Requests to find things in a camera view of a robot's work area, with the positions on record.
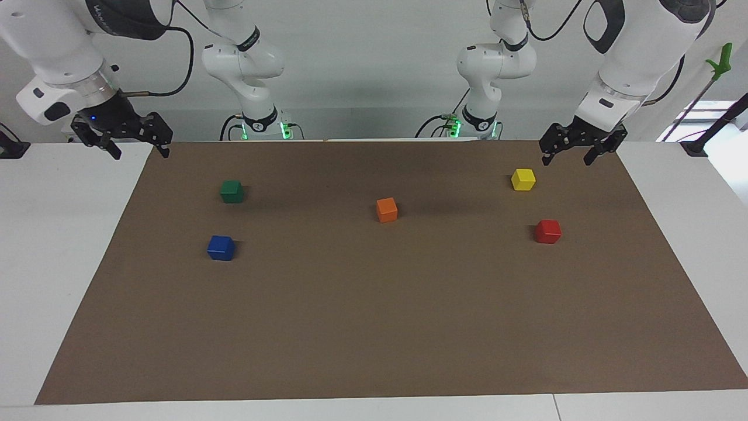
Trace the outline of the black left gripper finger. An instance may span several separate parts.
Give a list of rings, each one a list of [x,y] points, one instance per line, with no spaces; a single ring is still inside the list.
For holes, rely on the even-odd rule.
[[[579,128],[577,126],[551,123],[539,141],[543,165],[549,166],[555,155],[578,146],[578,139]]]
[[[607,136],[587,135],[586,139],[590,142],[590,149],[583,157],[585,165],[590,166],[596,158],[604,154],[612,154],[617,151],[618,147],[628,135],[626,127],[616,127],[612,133]]]

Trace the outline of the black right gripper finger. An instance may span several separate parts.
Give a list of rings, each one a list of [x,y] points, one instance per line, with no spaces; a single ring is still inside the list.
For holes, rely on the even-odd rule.
[[[157,112],[150,112],[138,120],[136,139],[151,144],[164,159],[170,157],[173,135],[173,130]]]
[[[120,160],[122,157],[121,149],[119,149],[117,144],[112,141],[110,134],[104,132],[104,134],[99,135],[80,114],[76,114],[72,118],[70,127],[72,128],[73,133],[85,146],[98,147],[102,151],[109,153],[109,155],[115,160]]]

